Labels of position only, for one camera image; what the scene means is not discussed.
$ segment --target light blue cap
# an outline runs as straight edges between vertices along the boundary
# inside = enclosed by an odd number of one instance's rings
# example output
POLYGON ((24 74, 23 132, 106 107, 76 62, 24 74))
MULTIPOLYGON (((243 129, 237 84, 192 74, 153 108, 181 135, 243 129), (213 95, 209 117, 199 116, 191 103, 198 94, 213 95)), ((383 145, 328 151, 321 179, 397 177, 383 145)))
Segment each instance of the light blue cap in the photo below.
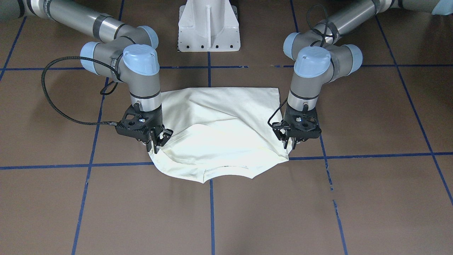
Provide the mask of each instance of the light blue cap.
POLYGON ((151 40, 151 47, 156 49, 157 46, 159 45, 159 38, 157 37, 156 31, 154 31, 152 28, 148 26, 139 26, 139 28, 142 28, 143 30, 146 31, 146 33, 149 36, 149 39, 151 40))
MULTIPOLYGON (((98 45, 99 43, 97 42, 89 42, 89 43, 86 43, 83 47, 82 47, 82 50, 80 51, 80 56, 81 57, 85 57, 85 58, 93 58, 93 55, 94 55, 94 48, 96 48, 96 45, 98 45)), ((96 69, 94 69, 94 62, 93 61, 89 61, 89 60, 80 60, 80 63, 82 63, 82 66, 83 68, 85 68, 86 70, 94 73, 94 74, 97 74, 99 75, 97 72, 96 72, 96 69)))
POLYGON ((300 33, 290 33, 286 39, 284 40, 284 43, 283 43, 283 52, 284 54, 294 60, 293 58, 293 42, 294 42, 294 39, 296 39, 296 36, 300 34, 300 33))
POLYGON ((344 46, 348 47, 352 54, 352 68, 351 71, 346 75, 348 76, 357 71, 362 66, 363 55, 359 47, 353 44, 345 44, 344 46))
POLYGON ((160 69, 156 50, 146 44, 133 44, 124 48, 123 61, 127 68, 145 76, 155 75, 160 69))
POLYGON ((453 0, 440 0, 434 7, 432 15, 449 15, 453 13, 453 0))
POLYGON ((318 46, 309 46, 299 51, 294 72, 300 77, 313 78, 326 72, 329 66, 330 52, 318 46))

